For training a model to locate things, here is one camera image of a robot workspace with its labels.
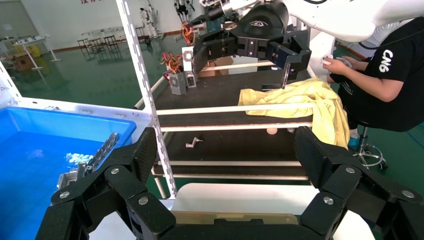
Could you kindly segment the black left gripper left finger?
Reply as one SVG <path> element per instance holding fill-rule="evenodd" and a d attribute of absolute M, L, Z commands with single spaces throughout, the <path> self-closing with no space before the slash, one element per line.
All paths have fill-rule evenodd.
<path fill-rule="evenodd" d="M 114 149 L 99 169 L 53 194 L 36 239 L 87 240 L 114 212 L 138 240 L 163 239 L 176 218 L 146 187 L 157 151 L 152 127 Z"/>

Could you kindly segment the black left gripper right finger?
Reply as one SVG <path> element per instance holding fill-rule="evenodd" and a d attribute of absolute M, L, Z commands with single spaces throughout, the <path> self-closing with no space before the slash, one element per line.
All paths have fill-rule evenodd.
<path fill-rule="evenodd" d="M 318 193 L 300 215 L 299 240 L 329 240 L 347 212 L 385 240 L 424 237 L 424 199 L 359 163 L 345 148 L 320 141 L 309 127 L 295 131 L 294 151 Z"/>

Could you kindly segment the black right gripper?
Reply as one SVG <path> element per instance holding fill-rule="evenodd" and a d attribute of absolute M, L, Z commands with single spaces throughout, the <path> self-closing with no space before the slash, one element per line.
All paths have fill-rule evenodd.
<path fill-rule="evenodd" d="M 259 2 L 231 30 L 218 29 L 195 40 L 192 71 L 198 74 L 209 60 L 231 55 L 267 58 L 283 70 L 280 88 L 297 79 L 309 65 L 312 51 L 303 43 L 285 42 L 289 11 L 282 2 Z"/>

